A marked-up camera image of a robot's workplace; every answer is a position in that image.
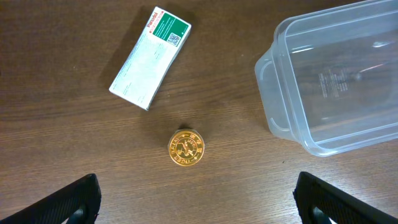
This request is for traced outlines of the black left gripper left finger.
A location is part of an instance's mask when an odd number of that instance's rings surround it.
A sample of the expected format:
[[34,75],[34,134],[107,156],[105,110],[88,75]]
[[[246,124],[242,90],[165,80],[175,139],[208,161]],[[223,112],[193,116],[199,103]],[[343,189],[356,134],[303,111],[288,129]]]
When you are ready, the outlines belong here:
[[94,223],[101,205],[101,190],[95,174],[87,174],[1,223]]

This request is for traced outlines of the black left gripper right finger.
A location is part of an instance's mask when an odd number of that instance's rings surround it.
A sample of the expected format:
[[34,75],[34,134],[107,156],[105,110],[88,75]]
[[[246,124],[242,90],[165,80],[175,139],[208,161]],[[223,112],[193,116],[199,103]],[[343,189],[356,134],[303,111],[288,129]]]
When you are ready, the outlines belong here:
[[293,195],[302,223],[397,223],[397,218],[308,172],[299,173]]

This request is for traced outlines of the clear plastic container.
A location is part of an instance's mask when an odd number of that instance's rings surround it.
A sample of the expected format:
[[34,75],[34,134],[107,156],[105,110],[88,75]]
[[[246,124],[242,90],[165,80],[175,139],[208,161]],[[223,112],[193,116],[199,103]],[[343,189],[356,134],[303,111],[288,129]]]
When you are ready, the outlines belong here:
[[327,157],[397,138],[397,0],[290,17],[254,68],[270,132]]

